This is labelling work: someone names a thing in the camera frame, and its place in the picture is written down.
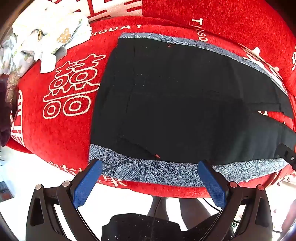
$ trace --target leaf pattern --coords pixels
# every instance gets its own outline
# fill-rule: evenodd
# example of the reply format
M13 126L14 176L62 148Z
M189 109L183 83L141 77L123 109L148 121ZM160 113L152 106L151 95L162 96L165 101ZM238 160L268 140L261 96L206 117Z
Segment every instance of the leaf pattern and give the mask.
M171 36L159 35L159 34L158 34L158 36L163 42L165 42L164 40L166 40L168 42L173 43L173 37L171 37Z
M123 180L135 180L141 174L141 166L138 162L123 163L117 167L114 176Z
M254 161L248 161L243 166L241 166L241 169L248 170L254 165Z
M197 164L135 159L91 144L89 159L93 157L100 157L103 162L102 174L109 177L173 186L203 186L197 173ZM242 182L273 173L286 165L283 159L278 158L235 162L212 167L228 181Z
M256 171L257 171L258 175L260 175L260 173L261 173L261 160L258 160L255 163L255 167L256 167Z
M6 46L10 49L0 48L1 64L0 64L0 74L13 74L13 72L18 73L18 77L22 75L30 68L34 63L33 56L20 51L20 48L15 45L16 36L13 32L8 35ZM15 84L10 85L9 91L12 91Z
M157 179L149 168L144 167L143 170L141 170L140 182L157 183Z
M136 38L137 34L136 33L132 33L132 38Z
M51 52L51 54L55 54L57 52L58 48L56 48L54 51Z
M168 162L166 161L158 161L157 166L158 167L163 167L164 165L166 165Z

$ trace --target crumpled cloth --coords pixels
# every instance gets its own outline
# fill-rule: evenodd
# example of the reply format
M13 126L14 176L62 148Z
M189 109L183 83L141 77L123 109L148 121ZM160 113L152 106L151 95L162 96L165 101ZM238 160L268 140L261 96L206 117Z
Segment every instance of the crumpled cloth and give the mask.
M0 45L0 75L9 75L6 101L12 102L19 79L38 59L40 73L51 72L67 49L90 37L91 27L82 13L71 13L69 6L35 0L13 23Z
M17 49L34 53L34 60L41 59L40 73L55 69L54 55L61 46L67 49L81 44L91 37L88 18L81 12L71 12L66 6L48 0L35 0L12 25L17 35ZM32 37L38 30L42 37Z
M8 32L0 46L0 75L9 75L7 80L6 102L11 103L13 92L19 79L34 63L33 54L16 48L17 37Z

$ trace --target metal screw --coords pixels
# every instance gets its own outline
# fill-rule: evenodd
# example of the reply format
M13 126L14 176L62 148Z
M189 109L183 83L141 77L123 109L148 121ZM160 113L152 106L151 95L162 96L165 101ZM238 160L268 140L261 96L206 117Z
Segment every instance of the metal screw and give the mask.
M263 191L263 190L264 190L264 187L263 187L262 185L258 185L258 189L259 189L260 191Z
M230 185L232 188L236 188L236 187L237 187L237 183L236 183L236 182L230 182L229 185Z
M42 188L42 185L41 185L41 184L38 184L38 185L36 185L36 187L35 187L36 190L39 190L39 189L41 189L41 188Z
M63 185L63 187L67 187L67 186L70 185L70 182L69 181L64 181L62 185Z

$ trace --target red fabric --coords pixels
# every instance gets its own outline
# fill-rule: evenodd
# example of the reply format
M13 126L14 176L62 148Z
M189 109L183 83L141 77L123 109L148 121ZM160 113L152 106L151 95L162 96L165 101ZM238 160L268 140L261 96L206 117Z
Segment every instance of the red fabric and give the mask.
M287 175L291 175L292 173L294 173L293 168L290 165L287 165L285 168L283 168L281 170L281 173L279 174L279 179L281 179Z
M290 0L265 0L273 9L275 9L285 20L294 36L296 36L296 15Z
M98 1L88 0L87 2L88 6L85 9L89 10L90 16L88 17L91 19L115 17L127 13L129 15L143 15L153 18L133 16L94 22L91 24L93 28L91 39L68 50L68 55L57 63L56 67L58 68L69 61L66 64L69 68L67 69L65 66L62 68L61 74L65 74L72 71L71 63L74 61L88 57L81 61L81 63L86 64L83 68L91 68L95 65L96 60L102 58L101 55L106 55L106 57L98 60L99 64L95 67L97 72L92 80L93 85L86 85L84 88L82 88L83 84L79 83L75 86L68 85L69 91L66 91L67 94L80 93L79 100L81 101L82 108L85 108L84 110L86 111L82 115L69 116L71 113L67 111L71 105L67 101L72 97L63 98L65 93L62 90L52 92L49 95L49 89L53 87L51 81L56 73L38 74L40 62L37 62L21 79L19 88L24 98L22 123L24 145L45 161L66 172L77 174L87 165L93 108L92 100L96 94L95 91L90 91L93 91L97 84L99 84L109 54L116 46L117 38L122 32L155 32L191 39L201 37L203 38L201 41L213 43L244 57L246 57L247 53L251 55L248 49L243 49L232 42L226 41L224 38L243 44L249 49L259 47L261 50L260 56L270 63L271 66L279 67L279 74L283 77L283 82L287 89L293 95L296 94L296 71L292 71L292 56L293 52L296 51L296 39L282 18L264 0L224 0L222 3L216 0L200 0L198 3L189 0L124 1L125 3L111 0L104 1L104 3L100 2L100 4L98 4ZM192 28L196 28L197 31L175 28L177 26L188 28L191 25L195 25L196 27ZM202 31L201 27L214 34ZM253 57L261 61L270 73L276 70L273 68L272 71L270 65L256 56ZM87 73L91 76L95 72L89 69ZM88 90L90 93L81 93L81 90L77 90L79 88ZM60 99L54 100L53 107L46 109L46 105L49 103L46 101L53 100L54 98ZM293 110L295 110L294 96L290 95L290 100ZM72 109L76 109L78 106L77 103L74 103ZM55 118L48 118L54 110L59 110L57 116ZM282 123L285 122L286 125L295 130L295 123L290 118L281 113L268 112L267 114ZM267 175L247 183L241 183L240 185L255 187L257 184L263 183L266 186L274 178L275 174ZM104 176L100 177L99 182L117 188L129 188L137 192L156 196L208 196L205 188L181 188L136 183L115 180Z
M291 93L288 93L289 94L289 99L290 99L290 102L291 102L291 106L292 106L292 110L293 110L293 115L294 115L294 120L293 120L293 129L294 131L296 130L295 128L295 124L296 124L296 101L295 101L295 96L293 96Z
M13 138L10 138L6 146L20 152L33 154L31 151L29 151L26 147L21 145L20 143L16 142Z
M292 71L296 38L265 0L88 0L73 5L73 10L78 9L90 20L136 15L195 25L249 49L259 47L261 57L279 67L285 86L296 95L296 71ZM193 21L201 18L202 22Z

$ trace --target white floor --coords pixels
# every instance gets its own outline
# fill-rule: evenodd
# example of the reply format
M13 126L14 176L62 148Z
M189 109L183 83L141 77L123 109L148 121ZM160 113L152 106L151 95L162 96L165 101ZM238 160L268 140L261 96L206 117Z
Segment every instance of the white floor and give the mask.
M32 193L37 184L44 187L59 186L65 180L72 180L73 175L66 173L39 157L31 154L20 153L10 148L4 148L2 158L5 164L0 166L0 181L5 181L14 198L0 203L0 212L8 223L11 230L20 241L25 240L26 220ZM282 184L268 188L267 193L273 214L273 222L282 223L289 205L296 199L293 187ZM110 218L116 214L139 213L146 215L149 211L152 197L145 194L133 192L128 189L117 189L101 184L96 184L86 204L79 210L85 221L95 233L101 238L101 228L109 223ZM202 202L210 214L215 214L213 208ZM178 199L167 200L167 211L170 221L179 223L181 230L186 230L180 214ZM66 221L63 219L61 210L57 209L61 224L71 240L75 240Z

